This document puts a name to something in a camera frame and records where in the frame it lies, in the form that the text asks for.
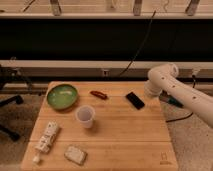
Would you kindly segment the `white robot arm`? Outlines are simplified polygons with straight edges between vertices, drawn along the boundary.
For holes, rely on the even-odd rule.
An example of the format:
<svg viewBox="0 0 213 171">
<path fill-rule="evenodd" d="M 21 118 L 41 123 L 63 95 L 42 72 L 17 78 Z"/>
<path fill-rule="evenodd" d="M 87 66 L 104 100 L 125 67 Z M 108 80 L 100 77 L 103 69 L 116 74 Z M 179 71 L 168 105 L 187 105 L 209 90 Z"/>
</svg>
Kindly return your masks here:
<svg viewBox="0 0 213 171">
<path fill-rule="evenodd" d="M 213 128 L 213 97 L 178 81 L 178 74 L 179 69 L 174 63 L 153 67 L 148 71 L 144 93 L 149 97 L 158 97 L 166 91 Z"/>
</svg>

